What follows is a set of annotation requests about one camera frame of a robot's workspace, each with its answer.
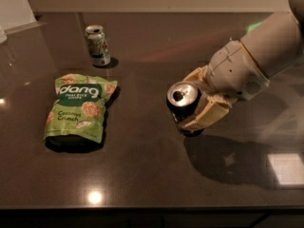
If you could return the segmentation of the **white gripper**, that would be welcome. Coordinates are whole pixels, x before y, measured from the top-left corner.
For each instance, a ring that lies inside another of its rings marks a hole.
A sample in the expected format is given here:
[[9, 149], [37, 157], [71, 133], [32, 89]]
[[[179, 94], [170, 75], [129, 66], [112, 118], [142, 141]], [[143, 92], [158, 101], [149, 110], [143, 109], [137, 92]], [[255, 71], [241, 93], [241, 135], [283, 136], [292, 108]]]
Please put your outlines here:
[[201, 96], [194, 113], [179, 124], [180, 130], [186, 132], [215, 124], [238, 99], [249, 101], [270, 83], [240, 41], [230, 41], [213, 55], [208, 66], [196, 68], [183, 81], [207, 94], [217, 91], [223, 95]]

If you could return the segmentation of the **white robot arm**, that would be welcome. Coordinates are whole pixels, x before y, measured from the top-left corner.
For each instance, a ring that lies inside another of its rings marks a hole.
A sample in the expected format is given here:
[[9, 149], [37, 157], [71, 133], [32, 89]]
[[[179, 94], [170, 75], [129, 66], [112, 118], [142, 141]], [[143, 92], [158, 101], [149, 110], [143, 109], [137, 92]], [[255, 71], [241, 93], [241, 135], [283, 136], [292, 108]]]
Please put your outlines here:
[[303, 56], [304, 0], [288, 2], [288, 11], [273, 13], [184, 78], [196, 85], [201, 97], [180, 130], [193, 133], [218, 122], [234, 103], [254, 98], [272, 77]]

